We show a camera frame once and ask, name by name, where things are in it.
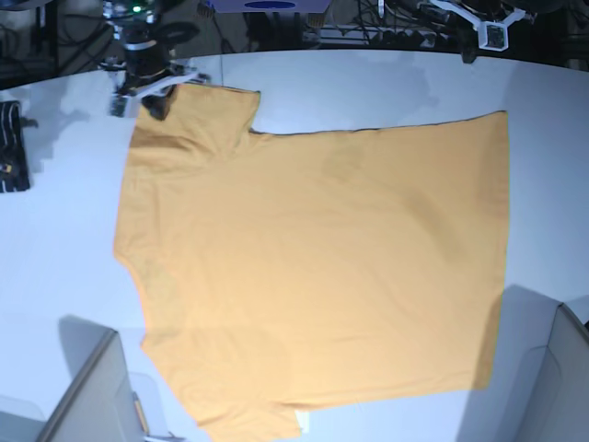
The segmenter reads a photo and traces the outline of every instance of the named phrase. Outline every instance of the t-shirt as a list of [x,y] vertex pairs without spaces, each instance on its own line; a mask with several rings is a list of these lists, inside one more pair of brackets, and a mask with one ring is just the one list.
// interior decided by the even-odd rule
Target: t-shirt
[[504,112],[250,131],[260,94],[183,86],[137,121],[117,258],[143,349],[214,442],[299,436],[295,410],[484,388],[508,232]]

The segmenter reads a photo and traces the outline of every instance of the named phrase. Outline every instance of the wire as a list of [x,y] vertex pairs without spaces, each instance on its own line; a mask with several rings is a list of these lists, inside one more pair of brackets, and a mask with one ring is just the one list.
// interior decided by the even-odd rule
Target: wire
[[364,19],[363,19],[363,15],[364,12],[362,10],[362,0],[357,0],[356,1],[356,5],[358,5],[358,15],[356,16],[355,20],[359,20],[360,23],[360,28],[362,29],[362,32],[364,33],[364,39],[366,40],[367,43],[370,43],[370,36],[368,35],[368,31],[366,30],[366,25],[364,24]]
[[25,66],[25,64],[14,58],[14,57],[2,57],[0,58],[0,60],[2,60],[3,62],[9,62],[11,64],[15,64],[16,66],[18,66],[20,68],[20,70],[28,77],[33,77],[33,74],[30,72],[30,70]]
[[387,5],[387,3],[386,3],[386,2],[385,2],[385,9],[388,11],[388,13],[389,13],[391,16],[395,16],[395,17],[397,16],[397,12],[396,12],[396,11],[393,11],[393,10],[391,9],[391,7],[390,7],[389,5]]
[[329,22],[331,23],[331,26],[333,26],[335,29],[337,29],[340,32],[342,37],[344,35],[346,35],[345,29],[341,29],[335,21],[335,17],[333,16],[333,7],[328,7],[328,19],[329,19]]
[[372,19],[372,23],[374,25],[376,25],[377,27],[381,27],[381,26],[385,26],[387,23],[385,21],[384,17],[380,17],[378,15],[378,6],[377,5],[373,5],[371,3],[369,3],[367,0],[363,0],[363,5],[364,8],[368,11],[368,13],[370,14],[370,18]]
[[[107,53],[107,51],[109,50],[110,45],[112,44],[112,40],[108,40],[106,42],[106,44],[104,44],[104,46],[102,46],[102,48],[100,48],[100,50],[97,52],[96,55],[92,56],[90,55],[88,52],[86,52],[86,54],[88,55],[89,60],[87,62],[85,62],[84,64],[82,64],[82,66],[80,66],[79,68],[77,68],[72,74],[79,74],[80,72],[84,71],[84,69],[86,69],[88,67],[89,64],[94,63],[97,66],[101,66],[102,65],[102,58],[104,58],[105,54]],[[105,69],[107,71],[120,71],[120,70],[124,70],[124,68],[116,68],[116,69]]]
[[407,17],[408,19],[413,20],[414,22],[416,22],[417,24],[419,24],[425,28],[428,28],[431,30],[436,30],[433,27],[438,26],[438,27],[443,28],[445,30],[445,33],[448,33],[448,32],[456,33],[456,30],[448,27],[447,23],[445,23],[443,21],[436,20],[433,17],[430,17],[427,14],[424,14],[418,8],[411,8],[410,6],[405,5],[403,3],[403,0],[395,0],[395,8],[397,9],[398,13],[399,12],[402,13],[404,15],[404,17]]
[[[98,54],[92,55],[87,49],[90,46],[92,46],[94,43],[96,43],[109,30],[111,30],[111,27],[109,25],[104,25],[95,35],[92,35],[91,38],[88,38],[83,44],[81,44],[79,46],[78,50],[64,64],[62,64],[59,67],[58,74],[62,74],[69,67],[69,65],[72,64],[75,60],[77,60],[78,57],[82,54],[85,54],[90,59],[89,62],[84,64],[84,67],[86,67],[88,65],[88,63],[92,63],[92,62],[100,64],[100,62],[97,62],[97,59],[99,58],[99,56],[102,55],[102,50],[100,50],[100,52]],[[112,43],[112,40],[109,38],[109,40],[107,41],[107,44],[110,46],[111,43]]]
[[231,42],[224,37],[221,27],[219,26],[219,23],[217,23],[217,18],[215,16],[213,16],[213,24],[219,33],[219,37],[221,38],[221,53],[227,53],[225,49],[228,49],[229,53],[236,53],[236,50]]
[[[387,4],[385,4],[385,7],[387,8],[387,10],[389,12],[392,11],[392,9],[390,9],[390,7]],[[415,18],[413,18],[411,15],[408,15],[407,13],[399,11],[397,6],[395,6],[395,10],[392,11],[392,14],[394,14],[395,17],[398,17],[401,20],[410,21],[410,22],[417,22],[417,20]]]
[[[372,17],[376,17],[377,13],[376,13],[376,8],[374,6],[370,7],[371,9],[371,15]],[[393,30],[395,31],[395,33],[397,33],[398,31],[398,20],[400,22],[402,22],[403,27],[401,29],[401,32],[404,31],[405,29],[409,29],[409,28],[423,28],[423,26],[415,19],[411,18],[411,17],[405,17],[403,15],[401,15],[398,11],[393,11],[390,7],[388,8],[388,11],[392,11],[392,16],[394,18],[394,22],[393,22]],[[384,24],[389,28],[390,26],[388,25],[388,22],[386,20],[384,20]]]
[[[75,16],[76,17],[83,17],[86,19],[95,19],[96,18],[96,17],[92,17],[92,16],[79,16],[77,14]],[[74,37],[72,37],[72,34],[70,34],[70,32],[67,30],[67,27],[65,26],[65,22],[64,22],[62,25],[62,32],[65,34],[65,39],[64,39],[64,37],[60,36],[60,40],[61,40],[60,46],[69,46],[69,47],[79,46],[80,44],[83,44],[87,41],[94,39],[104,26],[107,26],[107,25],[105,25],[103,21],[99,21],[98,24],[96,25],[96,27],[94,28],[94,30],[92,32],[90,32],[90,34],[88,36],[86,36],[83,39],[77,40]]]
[[243,49],[242,52],[251,52],[251,46],[252,46],[253,41],[251,40],[251,32],[249,32],[249,26],[250,26],[249,15],[247,12],[244,12],[242,17],[243,17],[243,21],[246,22],[246,28],[248,29],[248,32],[247,32],[248,45]]

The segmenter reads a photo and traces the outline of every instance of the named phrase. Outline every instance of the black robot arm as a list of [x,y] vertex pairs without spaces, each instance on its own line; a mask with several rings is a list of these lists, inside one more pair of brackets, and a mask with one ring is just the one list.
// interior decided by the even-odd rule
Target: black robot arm
[[162,25],[162,16],[183,0],[104,0],[104,18],[114,28],[121,43],[124,79],[116,78],[110,114],[134,116],[141,102],[158,119],[164,120],[179,83],[206,80],[196,69],[172,60],[171,53],[180,43],[194,38],[198,28],[190,22]]

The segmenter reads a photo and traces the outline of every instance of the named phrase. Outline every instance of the white table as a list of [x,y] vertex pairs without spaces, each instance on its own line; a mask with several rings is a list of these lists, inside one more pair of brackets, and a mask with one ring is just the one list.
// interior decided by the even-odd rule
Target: white table
[[[548,341],[553,299],[589,319],[582,298],[589,295],[589,75],[385,51],[252,53],[198,64],[214,83],[262,92],[253,128],[263,132],[450,122],[508,110],[507,290],[491,386],[312,413],[303,440],[509,440],[543,355],[538,347]],[[119,330],[130,371],[156,382],[169,429],[207,440],[140,351],[139,299],[112,257],[133,121],[105,115],[110,88],[106,75],[91,73],[0,93],[20,99],[40,124],[25,133],[32,189],[0,194],[0,397],[28,402],[0,398],[0,411],[51,414],[72,377],[60,336],[63,318],[74,315]]]

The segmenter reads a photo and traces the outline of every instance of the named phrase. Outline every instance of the black object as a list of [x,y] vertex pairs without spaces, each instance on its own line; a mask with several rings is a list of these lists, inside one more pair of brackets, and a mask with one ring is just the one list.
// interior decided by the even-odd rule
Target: black object
[[158,121],[164,121],[169,114],[169,109],[178,94],[176,86],[167,90],[164,97],[148,95],[141,100],[141,103],[149,111],[149,114]]
[[29,167],[22,139],[20,103],[0,103],[0,193],[30,188]]
[[303,47],[305,25],[299,13],[266,15],[263,12],[249,12],[244,18],[248,25],[250,44],[257,41],[258,51],[291,51]]
[[458,25],[456,33],[458,40],[458,49],[460,50],[460,56],[462,57],[462,63],[472,64],[477,59],[477,52],[479,44],[477,42],[477,35],[472,32],[472,28],[468,25]]
[[126,27],[121,30],[124,39],[127,73],[138,78],[153,78],[169,66],[169,50],[159,41],[151,40],[146,25]]

